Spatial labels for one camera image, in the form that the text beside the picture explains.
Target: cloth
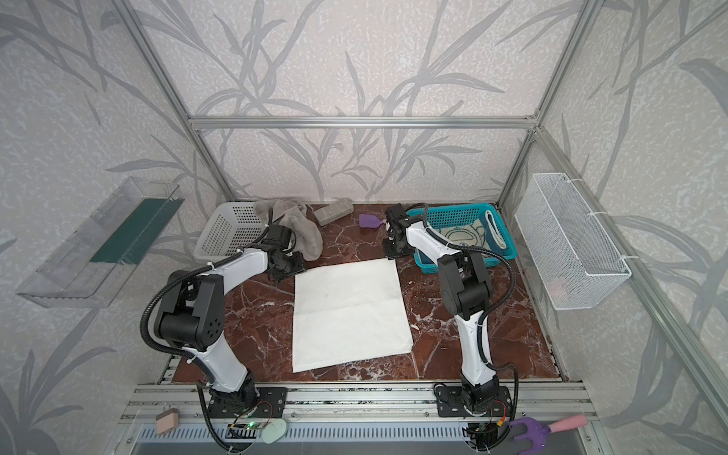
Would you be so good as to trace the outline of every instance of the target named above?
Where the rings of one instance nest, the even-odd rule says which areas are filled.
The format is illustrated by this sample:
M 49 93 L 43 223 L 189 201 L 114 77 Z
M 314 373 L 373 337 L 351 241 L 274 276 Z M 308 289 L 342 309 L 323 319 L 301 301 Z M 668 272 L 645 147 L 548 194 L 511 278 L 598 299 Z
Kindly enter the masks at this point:
M 306 205 L 287 199 L 265 199 L 253 205 L 253 211 L 263 223 L 268 223 L 268 209 L 273 207 L 273 220 L 296 233 L 296 247 L 305 261 L 315 261 L 323 251 L 323 239 L 316 223 L 306 218 Z
M 412 350 L 397 264 L 387 259 L 296 275 L 293 372 Z
M 486 228 L 479 218 L 472 224 L 440 229 L 440 233 L 453 243 L 469 247 L 482 247 L 486 243 Z

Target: aluminum frame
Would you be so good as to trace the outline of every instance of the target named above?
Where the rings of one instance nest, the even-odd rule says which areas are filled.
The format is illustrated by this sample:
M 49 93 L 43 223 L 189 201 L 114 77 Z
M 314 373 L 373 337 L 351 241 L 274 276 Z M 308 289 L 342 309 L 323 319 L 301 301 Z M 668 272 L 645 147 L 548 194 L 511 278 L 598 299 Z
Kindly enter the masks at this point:
M 543 127 L 533 133 L 535 143 L 541 148 L 556 172 L 565 173 L 574 179 L 572 183 L 585 201 L 597 213 L 604 230 L 625 256 L 637 256 L 632 245 L 622 235 L 612 218 L 605 214 L 604 207 L 594 197 L 594 193 L 580 179 L 579 173 L 563 154 L 561 147 Z M 675 305 L 667 297 L 644 262 L 632 260 L 632 279 L 630 284 L 642 302 L 670 348 L 678 355 L 685 371 L 703 394 L 705 401 L 715 413 L 723 428 L 728 432 L 728 378 L 723 374 L 715 360 L 708 354 L 699 338 L 690 329 L 685 319 L 678 313 Z
M 196 130 L 250 128 L 533 128 L 533 116 L 192 116 Z
M 533 129 L 527 131 L 528 134 L 526 135 L 526 139 L 523 141 L 523 144 L 521 144 L 521 150 L 518 152 L 518 157 L 515 159 L 515 163 L 510 170 L 508 179 L 505 181 L 505 185 L 503 186 L 503 191 L 501 191 L 498 198 L 499 206 L 503 206 L 506 198 L 508 198 L 508 194 L 513 189 L 513 185 L 518 178 L 518 174 L 521 173 L 521 169 L 529 157 L 530 148 L 534 142 L 533 131 L 535 131 L 536 128 L 541 127 L 543 122 L 546 120 L 563 82 L 569 75 L 571 67 L 574 66 L 574 62 L 579 55 L 579 51 L 582 49 L 589 31 L 594 25 L 594 21 L 596 21 L 597 14 L 599 13 L 599 9 L 602 4 L 604 4 L 604 0 L 586 0 L 581 11 L 579 11 L 579 16 L 577 17 L 577 21 L 574 23 L 574 28 L 571 31 L 569 40 L 566 42 L 561 58 L 554 69 L 551 80 L 549 81 L 543 98 L 539 103 L 539 107 L 536 110 L 536 124 Z
M 113 7 L 116 18 L 119 19 L 119 23 L 124 27 L 127 34 L 129 35 L 132 43 L 136 46 L 137 50 L 141 54 L 144 63 L 146 64 L 149 72 L 157 81 L 159 89 L 162 94 L 167 98 L 167 102 L 170 104 L 172 110 L 177 117 L 182 129 L 187 134 L 189 141 L 197 151 L 202 163 L 210 171 L 213 180 L 218 184 L 220 190 L 227 202 L 237 200 L 235 194 L 232 191 L 228 181 L 225 179 L 222 169 L 215 160 L 215 157 L 210 153 L 207 145 L 199 136 L 199 133 L 194 130 L 189 124 L 189 113 L 187 112 L 182 99 L 178 92 L 175 90 L 172 79 L 167 70 L 165 70 L 162 60 L 157 55 L 157 51 L 154 50 L 154 46 L 151 40 L 144 31 L 139 17 L 134 13 L 134 9 L 128 0 L 109 0 Z
M 502 381 L 512 386 L 510 380 Z M 460 385 L 446 381 L 448 385 Z M 438 417 L 432 381 L 278 382 L 259 386 L 288 388 L 283 417 L 289 422 L 482 422 L 483 418 Z M 181 424 L 204 422 L 197 390 L 191 384 L 137 386 L 105 454 L 130 454 L 139 430 L 154 423 L 157 414 L 173 407 Z M 589 425 L 580 430 L 588 454 L 608 455 L 609 443 L 599 438 L 601 425 L 585 385 L 578 382 L 521 382 L 518 411 L 543 422 L 583 413 Z M 234 419 L 214 419 L 214 424 Z

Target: teal plastic basket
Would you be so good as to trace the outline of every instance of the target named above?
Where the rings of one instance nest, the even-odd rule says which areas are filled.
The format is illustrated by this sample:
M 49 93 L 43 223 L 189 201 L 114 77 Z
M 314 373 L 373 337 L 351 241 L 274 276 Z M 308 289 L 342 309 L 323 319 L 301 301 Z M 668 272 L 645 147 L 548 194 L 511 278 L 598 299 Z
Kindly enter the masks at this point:
M 487 223 L 485 221 L 485 213 L 487 210 L 490 210 L 493 213 L 496 225 L 498 226 L 501 234 L 503 234 L 503 240 L 505 240 L 505 244 L 507 246 L 503 257 L 508 260 L 515 259 L 515 257 L 518 255 L 518 252 L 515 249 L 513 239 L 511 238 L 508 229 L 506 229 L 505 224 L 500 217 L 500 214 L 495 209 L 495 207 L 490 204 L 461 204 L 447 205 L 445 207 L 430 207 L 427 210 L 427 223 L 429 223 L 430 226 L 435 229 L 442 229 L 446 227 L 464 226 L 466 224 L 472 224 L 475 222 L 475 220 L 480 218 L 480 222 L 483 223 L 483 226 L 487 226 Z M 423 210 L 421 208 L 416 208 L 409 210 L 407 214 L 421 215 L 422 212 Z M 426 256 L 423 257 L 425 261 L 420 259 L 419 250 L 415 251 L 414 261 L 422 270 L 422 273 L 437 273 L 438 265 L 430 262 L 430 260 Z M 483 257 L 483 262 L 486 264 L 486 267 L 495 267 L 500 261 L 496 258 Z

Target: pink handle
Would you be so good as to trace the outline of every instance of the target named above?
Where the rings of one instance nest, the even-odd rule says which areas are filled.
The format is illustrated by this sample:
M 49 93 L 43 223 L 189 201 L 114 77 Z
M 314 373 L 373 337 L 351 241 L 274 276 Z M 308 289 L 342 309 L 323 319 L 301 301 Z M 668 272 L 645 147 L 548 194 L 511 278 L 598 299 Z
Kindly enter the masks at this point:
M 560 431 L 573 430 L 574 428 L 583 427 L 587 423 L 589 423 L 587 417 L 584 414 L 578 414 L 576 416 L 566 417 L 565 419 L 559 420 L 558 422 L 553 422 L 548 427 L 551 429 L 552 433 L 556 433 Z

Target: black cable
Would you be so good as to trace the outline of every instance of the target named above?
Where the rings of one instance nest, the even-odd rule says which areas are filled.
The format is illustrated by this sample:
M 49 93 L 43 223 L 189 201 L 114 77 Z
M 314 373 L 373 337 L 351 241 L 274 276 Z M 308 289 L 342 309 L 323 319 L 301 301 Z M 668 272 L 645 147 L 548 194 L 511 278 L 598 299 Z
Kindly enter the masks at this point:
M 266 227 L 265 227 L 265 228 L 263 229 L 263 231 L 261 232 L 261 234 L 260 234 L 260 235 L 258 235 L 258 236 L 256 237 L 256 239 L 255 239 L 255 240 L 253 240 L 252 242 L 250 242 L 250 243 L 249 243 L 249 245 L 252 245 L 252 244 L 254 244 L 254 243 L 258 243 L 258 242 L 260 242 L 260 241 L 261 241 L 261 240 L 262 240 L 263 238 L 265 238 L 266 234 L 268 234 L 268 230 L 270 229 L 270 226 L 271 226 L 271 225 L 272 225 L 273 223 L 277 223 L 277 222 L 278 222 L 278 221 L 279 221 L 279 220 L 280 220 L 281 218 L 283 218 L 283 215 L 281 215 L 281 216 L 280 216 L 280 218 L 278 218 L 278 219 L 277 219 L 276 221 L 273 221 L 273 207 L 269 207 L 269 208 L 268 208 L 268 224 L 267 224 L 267 225 L 266 225 Z
M 445 387 L 446 389 L 449 389 L 449 388 L 448 388 L 448 385 L 447 385 L 447 384 L 445 384 L 445 383 L 443 383 L 443 382 L 435 382 L 435 383 L 434 383 L 434 384 L 432 385 L 432 393 L 434 393 L 434 394 L 435 394 L 435 399 L 436 399 L 436 400 L 437 400 L 437 401 L 438 401 L 439 403 L 445 403 L 445 404 L 447 404 L 447 401 L 442 401 L 442 400 L 440 399 L 440 397 L 438 397 L 438 386 L 443 386 L 443 387 Z
M 510 265 L 510 262 L 503 256 L 499 255 L 498 253 L 494 253 L 493 251 L 487 250 L 485 248 L 481 247 L 470 247 L 470 246 L 463 246 L 463 245 L 456 245 L 454 243 L 446 242 L 441 236 L 437 235 L 429 224 L 427 224 L 427 209 L 429 208 L 428 204 L 424 205 L 424 210 L 422 211 L 422 224 L 425 228 L 425 231 L 437 240 L 439 243 L 442 243 L 448 248 L 452 248 L 454 250 L 459 251 L 469 251 L 471 253 L 480 253 L 487 256 L 491 256 L 493 258 L 498 259 L 501 261 L 508 270 L 508 278 L 510 280 L 508 284 L 508 289 L 506 290 L 505 294 L 503 294 L 503 297 L 501 297 L 498 302 L 496 302 L 494 305 L 491 305 L 489 308 L 483 310 L 483 313 L 480 314 L 480 317 L 478 318 L 478 329 L 476 332 L 476 336 L 478 339 L 478 355 L 480 356 L 480 361 L 486 364 L 488 368 L 490 368 L 493 371 L 503 371 L 505 369 L 513 369 L 513 396 L 512 396 L 512 405 L 510 408 L 510 415 L 508 416 L 508 421 L 512 422 L 515 419 L 515 409 L 518 404 L 518 368 L 516 368 L 514 363 L 506 363 L 505 365 L 493 365 L 488 361 L 488 358 L 486 357 L 486 353 L 483 351 L 483 324 L 488 317 L 489 314 L 497 310 L 501 305 L 503 305 L 513 294 L 513 290 L 515 289 L 515 271 L 513 270 L 513 266 Z M 495 446 L 498 446 L 503 440 L 508 436 L 508 433 L 510 433 L 510 426 L 506 427 L 504 432 L 498 437 L 495 443 L 493 443 L 492 446 L 488 447 L 488 450 L 492 449 Z
M 207 406 L 205 403 L 205 394 L 202 391 L 202 387 L 200 386 L 199 382 L 197 383 L 197 396 L 199 396 L 199 405 L 202 407 L 202 417 L 205 419 L 207 431 L 210 432 L 210 436 L 213 437 L 214 441 L 218 444 L 218 446 L 222 447 L 228 454 L 241 454 L 243 451 L 245 451 L 246 448 L 250 447 L 250 444 L 248 444 L 244 449 L 237 450 L 233 448 L 232 445 L 229 445 L 228 443 L 223 441 L 222 438 L 220 438 L 220 435 L 218 435 L 218 432 L 215 431 L 213 423 L 210 421 L 210 414 L 207 413 Z
M 298 237 L 296 236 L 296 231 L 294 231 L 294 230 L 291 229 L 290 230 L 290 233 L 291 233 L 291 235 L 293 235 L 293 241 L 290 244 L 290 248 L 288 248 L 287 250 L 282 251 L 283 254 L 289 254 L 296 247 L 296 240 L 298 239 Z
M 175 286 L 180 285 L 181 283 L 190 280 L 191 278 L 196 277 L 197 275 L 205 272 L 209 272 L 213 269 L 213 267 L 217 268 L 220 266 L 223 266 L 230 261 L 233 261 L 235 259 L 238 259 L 240 256 L 242 256 L 241 252 L 235 253 L 232 256 L 228 256 L 225 259 L 221 259 L 218 262 L 213 263 L 212 266 L 204 266 L 200 267 L 198 269 L 195 269 L 189 273 L 186 273 L 176 279 L 174 279 L 172 282 L 169 282 L 166 286 L 164 286 L 157 294 L 154 295 L 152 300 L 147 304 L 146 308 L 144 309 L 144 312 L 141 315 L 141 321 L 139 322 L 139 333 L 141 334 L 141 339 L 144 340 L 144 343 L 154 349 L 155 351 L 164 352 L 165 354 L 172 354 L 172 355 L 179 355 L 181 357 L 184 357 L 186 359 L 192 359 L 192 362 L 197 365 L 197 367 L 202 370 L 203 373 L 205 373 L 208 381 L 215 381 L 214 376 L 210 372 L 210 370 L 207 368 L 204 362 L 200 360 L 197 356 L 192 354 L 191 352 L 187 352 L 184 349 L 177 349 L 174 347 L 165 346 L 164 344 L 157 343 L 156 340 L 154 340 L 151 337 L 151 334 L 149 333 L 149 319 L 151 317 L 151 313 L 154 311 L 154 307 L 157 306 L 159 301 L 162 300 L 162 297 L 165 296 L 166 293 L 170 292 Z
M 405 212 L 409 212 L 410 210 L 417 208 L 417 207 L 424 207 L 425 205 L 427 205 L 427 204 L 425 204 L 424 202 L 417 202 L 416 204 L 412 204 L 409 207 L 407 207 L 405 209 Z

